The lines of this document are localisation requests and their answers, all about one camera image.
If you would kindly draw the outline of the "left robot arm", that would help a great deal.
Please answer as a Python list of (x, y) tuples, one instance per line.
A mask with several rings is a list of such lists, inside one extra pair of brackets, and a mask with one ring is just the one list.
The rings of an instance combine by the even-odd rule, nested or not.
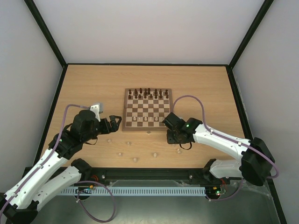
[(0, 195), (0, 214), (13, 224), (30, 224), (41, 208), (63, 189), (77, 183), (90, 183), (91, 166), (83, 159), (74, 160), (56, 177), (52, 175), (90, 140), (118, 131), (122, 118), (111, 115), (100, 119), (95, 108), (81, 110), (73, 122), (62, 126), (48, 149), (30, 171), (10, 190)]

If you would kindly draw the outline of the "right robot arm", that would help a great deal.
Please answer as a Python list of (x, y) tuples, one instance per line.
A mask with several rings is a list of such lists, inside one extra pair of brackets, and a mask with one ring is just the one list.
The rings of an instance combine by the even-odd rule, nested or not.
[(270, 177), (275, 160), (262, 139), (237, 138), (214, 130), (195, 118), (184, 121), (172, 112), (162, 123), (167, 127), (168, 144), (204, 144), (232, 157), (227, 161), (211, 159), (204, 171), (207, 182), (213, 183), (223, 177), (236, 177), (253, 185), (263, 186)]

